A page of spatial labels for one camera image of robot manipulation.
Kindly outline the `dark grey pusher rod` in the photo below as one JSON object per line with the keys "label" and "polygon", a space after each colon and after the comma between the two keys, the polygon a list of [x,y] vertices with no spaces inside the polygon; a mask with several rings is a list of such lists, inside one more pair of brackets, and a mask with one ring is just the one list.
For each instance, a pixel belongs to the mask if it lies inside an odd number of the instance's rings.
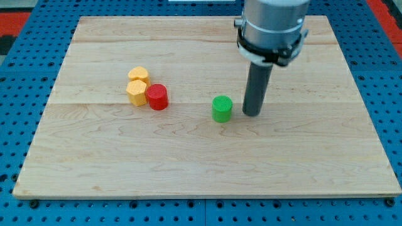
{"label": "dark grey pusher rod", "polygon": [[250,64],[242,105],[245,115],[254,117],[261,112],[272,69],[271,63],[267,66]]}

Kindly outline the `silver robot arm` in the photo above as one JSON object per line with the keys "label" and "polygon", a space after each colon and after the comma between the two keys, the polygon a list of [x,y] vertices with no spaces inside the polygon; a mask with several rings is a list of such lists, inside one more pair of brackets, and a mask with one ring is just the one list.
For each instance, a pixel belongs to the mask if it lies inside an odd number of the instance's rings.
{"label": "silver robot arm", "polygon": [[242,111],[258,116],[274,65],[285,67],[301,52],[310,0],[246,0],[234,20],[237,47],[250,61]]}

